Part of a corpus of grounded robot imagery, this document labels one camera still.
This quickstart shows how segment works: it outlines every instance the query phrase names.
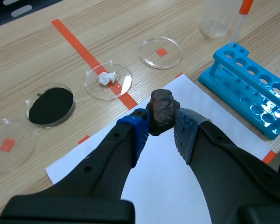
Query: petri dish with cotton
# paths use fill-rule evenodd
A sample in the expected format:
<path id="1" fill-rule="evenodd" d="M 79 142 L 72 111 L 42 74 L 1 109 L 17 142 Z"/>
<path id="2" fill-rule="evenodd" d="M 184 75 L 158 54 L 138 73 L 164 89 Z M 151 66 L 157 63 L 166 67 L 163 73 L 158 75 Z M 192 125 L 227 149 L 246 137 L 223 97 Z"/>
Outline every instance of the petri dish with cotton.
<path id="1" fill-rule="evenodd" d="M 15 170 L 29 159 L 36 145 L 36 128 L 23 120 L 0 120 L 0 173 Z"/>
<path id="2" fill-rule="evenodd" d="M 109 79 L 104 83 L 100 79 L 104 74 L 114 79 Z M 97 99 L 117 99 L 124 95 L 131 85 L 132 73 L 129 68 L 123 63 L 114 62 L 113 60 L 104 62 L 86 72 L 85 88 L 91 96 Z"/>
<path id="3" fill-rule="evenodd" d="M 181 45 L 168 37 L 153 37 L 146 39 L 139 50 L 141 60 L 156 69 L 169 69 L 182 60 Z"/>
<path id="4" fill-rule="evenodd" d="M 34 126 L 49 128 L 65 122 L 75 110 L 71 89 L 62 83 L 46 84 L 24 102 L 24 116 Z"/>

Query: wooden table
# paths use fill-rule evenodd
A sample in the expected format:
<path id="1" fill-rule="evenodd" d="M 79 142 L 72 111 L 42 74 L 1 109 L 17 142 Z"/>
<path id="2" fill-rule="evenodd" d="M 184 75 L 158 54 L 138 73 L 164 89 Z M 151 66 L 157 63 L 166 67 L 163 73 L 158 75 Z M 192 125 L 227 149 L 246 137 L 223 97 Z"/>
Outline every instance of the wooden table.
<path id="1" fill-rule="evenodd" d="M 22 166 L 0 174 L 0 212 L 16 194 L 29 194 L 51 186 L 45 168 L 65 155 L 86 135 L 93 135 L 127 111 L 121 101 L 91 97 L 84 87 L 89 65 L 51 24 L 60 19 L 100 62 L 124 62 L 133 73 L 129 94 L 141 102 L 152 90 L 181 72 L 211 95 L 274 151 L 280 135 L 268 141 L 261 132 L 218 96 L 197 82 L 212 63 L 215 50 L 231 34 L 208 39 L 199 31 L 200 0 L 65 0 L 0 27 L 0 119 L 24 120 L 24 99 L 45 83 L 68 85 L 77 100 L 68 121 L 51 129 L 38 129 L 32 156 Z M 139 46 L 151 36 L 168 36 L 184 47 L 174 68 L 157 70 L 139 58 Z M 238 41 L 250 58 L 280 77 L 280 0 L 255 0 Z"/>

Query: dropper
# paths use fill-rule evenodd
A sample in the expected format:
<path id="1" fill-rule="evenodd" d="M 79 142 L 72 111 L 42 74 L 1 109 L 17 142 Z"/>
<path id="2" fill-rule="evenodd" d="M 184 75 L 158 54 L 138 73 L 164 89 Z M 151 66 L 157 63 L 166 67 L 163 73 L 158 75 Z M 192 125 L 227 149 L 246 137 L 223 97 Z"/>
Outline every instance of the dropper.
<path id="1" fill-rule="evenodd" d="M 252 6 L 253 1 L 254 0 L 243 0 L 242 6 L 239 10 L 239 16 L 238 16 L 237 24 L 235 26 L 235 29 L 234 29 L 233 33 L 232 33 L 232 36 L 231 36 L 231 39 L 228 43 L 227 49 L 232 48 L 233 45 L 234 45 L 234 42 L 237 40 L 238 34 L 240 32 L 240 29 L 241 29 L 241 26 L 244 23 L 244 21 L 246 19 L 246 16 L 248 15 L 248 13 L 250 11 L 250 8 Z"/>

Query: rock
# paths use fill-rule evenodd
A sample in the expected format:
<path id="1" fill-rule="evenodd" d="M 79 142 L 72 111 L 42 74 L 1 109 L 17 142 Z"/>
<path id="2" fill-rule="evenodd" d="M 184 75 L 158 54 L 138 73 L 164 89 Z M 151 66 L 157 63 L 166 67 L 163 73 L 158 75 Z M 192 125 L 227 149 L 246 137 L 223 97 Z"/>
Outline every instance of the rock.
<path id="1" fill-rule="evenodd" d="M 153 91 L 150 102 L 146 106 L 150 115 L 149 133 L 158 136 L 172 128 L 175 124 L 176 111 L 180 108 L 180 104 L 173 99 L 170 90 Z"/>

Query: white paper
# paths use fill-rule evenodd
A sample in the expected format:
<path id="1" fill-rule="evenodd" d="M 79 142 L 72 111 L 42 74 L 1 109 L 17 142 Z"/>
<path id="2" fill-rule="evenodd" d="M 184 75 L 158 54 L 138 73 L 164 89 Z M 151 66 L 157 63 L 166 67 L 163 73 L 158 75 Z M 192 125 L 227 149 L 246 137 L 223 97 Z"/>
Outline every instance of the white paper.
<path id="1" fill-rule="evenodd" d="M 182 108 L 190 108 L 211 119 L 238 147 L 257 158 L 262 160 L 271 150 L 185 75 L 164 89 L 172 91 Z M 149 98 L 134 109 L 145 108 L 148 102 Z M 116 121 L 112 122 L 50 165 L 46 171 L 53 184 L 93 151 L 115 124 Z M 137 224 L 211 224 L 202 190 L 175 147 L 172 129 L 158 137 L 148 138 L 137 166 L 127 178 L 121 198 L 133 202 Z"/>

